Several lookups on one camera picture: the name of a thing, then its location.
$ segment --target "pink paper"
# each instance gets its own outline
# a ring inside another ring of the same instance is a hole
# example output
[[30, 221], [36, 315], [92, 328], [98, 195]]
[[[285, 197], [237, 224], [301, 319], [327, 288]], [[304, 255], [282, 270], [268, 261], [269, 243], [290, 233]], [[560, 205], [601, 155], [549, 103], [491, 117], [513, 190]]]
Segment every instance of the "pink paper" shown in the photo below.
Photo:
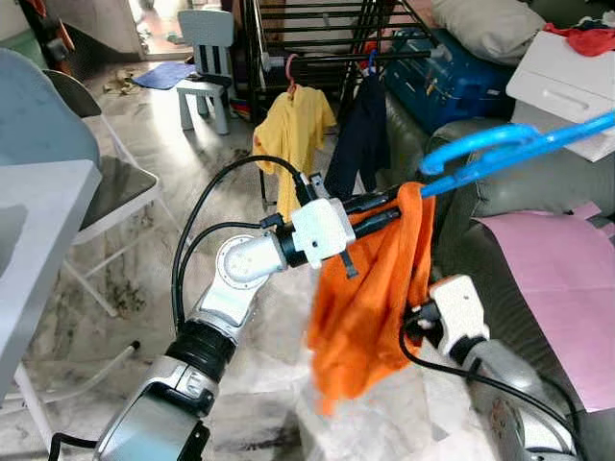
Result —
[[578, 215], [480, 218], [496, 236], [529, 309], [590, 411], [615, 407], [615, 249]]

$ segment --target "white table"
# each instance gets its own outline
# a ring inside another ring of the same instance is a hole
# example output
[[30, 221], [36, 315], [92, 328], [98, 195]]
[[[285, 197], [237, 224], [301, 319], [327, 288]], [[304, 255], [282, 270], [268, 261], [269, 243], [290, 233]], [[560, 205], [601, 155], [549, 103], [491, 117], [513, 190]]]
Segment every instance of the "white table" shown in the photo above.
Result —
[[0, 402], [14, 375], [39, 430], [44, 407], [28, 401], [20, 360], [100, 180], [89, 160], [0, 166]]

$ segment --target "black clothes drying rack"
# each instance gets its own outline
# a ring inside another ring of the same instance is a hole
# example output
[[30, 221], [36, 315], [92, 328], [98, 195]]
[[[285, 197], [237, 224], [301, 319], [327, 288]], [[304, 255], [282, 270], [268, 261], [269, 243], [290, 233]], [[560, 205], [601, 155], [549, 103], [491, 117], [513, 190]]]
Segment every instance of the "black clothes drying rack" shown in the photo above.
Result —
[[[355, 87], [360, 83], [362, 73], [358, 66], [361, 61], [369, 60], [364, 51], [367, 42], [376, 42], [374, 57], [377, 72], [391, 60], [417, 59], [432, 56], [438, 48], [438, 40], [429, 27], [408, 4], [407, 0], [362, 0], [348, 3], [311, 3], [294, 2], [287, 5], [261, 5], [258, 0], [242, 0], [241, 12], [245, 30], [245, 49], [248, 73], [248, 97], [251, 120], [257, 124], [266, 115], [266, 108], [273, 99], [285, 91], [288, 81], [284, 66], [291, 53], [299, 56], [292, 61], [292, 77], [304, 86], [322, 89], [330, 97], [339, 101], [337, 118], [343, 120], [352, 104]], [[395, 6], [402, 8], [394, 11]], [[405, 19], [388, 26], [392, 16]], [[322, 25], [294, 26], [293, 20], [321, 19]], [[348, 25], [331, 25], [331, 18], [355, 18]], [[282, 27], [263, 26], [263, 21], [282, 20]], [[394, 39], [383, 36], [383, 30], [394, 28], [414, 28], [413, 38], [428, 40], [431, 47], [423, 51], [381, 53], [382, 42]], [[331, 38], [333, 31], [350, 31], [347, 38]], [[301, 32], [317, 32], [319, 39], [288, 39]], [[281, 40], [267, 39], [271, 34], [280, 34]], [[328, 47], [336, 47], [338, 53], [331, 53]], [[322, 49], [319, 53], [300, 53], [297, 49], [305, 47]], [[260, 186], [263, 206], [274, 205], [265, 197], [264, 178], [260, 173]]]

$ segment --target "white pillow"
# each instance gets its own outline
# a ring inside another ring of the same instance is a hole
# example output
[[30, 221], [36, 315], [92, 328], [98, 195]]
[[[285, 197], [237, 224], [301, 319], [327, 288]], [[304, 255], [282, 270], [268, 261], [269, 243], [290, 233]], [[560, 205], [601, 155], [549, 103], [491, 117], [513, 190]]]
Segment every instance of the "white pillow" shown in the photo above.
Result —
[[433, 17], [479, 58], [516, 65], [545, 21], [517, 0], [432, 0]]

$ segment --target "dark blue cloth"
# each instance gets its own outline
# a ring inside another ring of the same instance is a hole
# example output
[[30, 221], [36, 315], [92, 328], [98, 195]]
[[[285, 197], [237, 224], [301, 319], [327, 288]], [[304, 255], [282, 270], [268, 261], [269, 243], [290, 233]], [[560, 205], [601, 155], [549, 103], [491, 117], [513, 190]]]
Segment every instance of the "dark blue cloth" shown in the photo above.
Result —
[[133, 79], [139, 86], [153, 89], [169, 89], [194, 72], [194, 64], [170, 61]]
[[357, 172], [365, 188], [371, 191], [376, 188], [376, 172], [389, 166], [384, 88], [378, 75], [370, 75], [361, 82], [342, 127], [325, 188], [332, 196], [346, 200], [353, 194]]

